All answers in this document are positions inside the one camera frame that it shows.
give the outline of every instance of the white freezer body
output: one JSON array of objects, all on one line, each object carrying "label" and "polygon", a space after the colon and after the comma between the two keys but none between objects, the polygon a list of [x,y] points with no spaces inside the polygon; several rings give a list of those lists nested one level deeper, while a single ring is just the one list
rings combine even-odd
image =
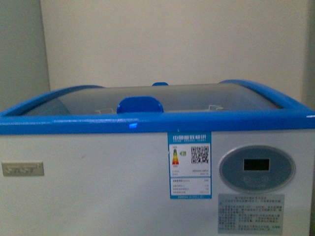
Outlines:
[{"label": "white freezer body", "polygon": [[231,235],[218,233],[218,194],[242,193],[219,165],[249,145],[292,157],[291,181],[261,195],[284,194],[283,235],[308,236],[314,130],[212,132],[212,198],[197,200],[170,199],[167,133],[1,136],[2,162],[42,161],[44,176],[0,177],[0,235]]}]

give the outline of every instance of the freezer handle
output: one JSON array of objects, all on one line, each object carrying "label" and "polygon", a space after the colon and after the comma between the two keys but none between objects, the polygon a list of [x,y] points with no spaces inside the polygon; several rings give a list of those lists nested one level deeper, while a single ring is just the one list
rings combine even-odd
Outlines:
[{"label": "freezer handle", "polygon": [[131,112],[158,112],[162,113],[162,104],[150,96],[127,97],[117,106],[117,114]]}]

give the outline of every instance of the brand logo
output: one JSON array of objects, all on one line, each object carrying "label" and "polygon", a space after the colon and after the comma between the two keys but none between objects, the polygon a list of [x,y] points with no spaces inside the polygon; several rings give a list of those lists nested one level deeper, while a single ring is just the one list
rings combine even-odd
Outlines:
[{"label": "brand logo", "polygon": [[43,176],[44,168],[42,162],[2,162],[2,172],[4,176]]}]

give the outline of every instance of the energy efficiency label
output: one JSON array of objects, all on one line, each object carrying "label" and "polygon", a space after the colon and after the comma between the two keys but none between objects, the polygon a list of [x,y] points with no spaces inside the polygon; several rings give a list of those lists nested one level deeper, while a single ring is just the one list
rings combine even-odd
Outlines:
[{"label": "energy efficiency label", "polygon": [[168,133],[171,199],[210,199],[211,133]]}]

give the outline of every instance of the blue plastic frame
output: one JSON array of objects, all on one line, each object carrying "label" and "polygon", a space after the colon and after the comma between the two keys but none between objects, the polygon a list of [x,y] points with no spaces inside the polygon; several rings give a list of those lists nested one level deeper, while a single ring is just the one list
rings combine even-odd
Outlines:
[{"label": "blue plastic frame", "polygon": [[247,87],[282,109],[195,113],[122,113],[116,115],[17,116],[58,96],[99,86],[76,86],[30,99],[0,113],[0,135],[198,132],[315,129],[315,112],[267,86],[227,80]]}]

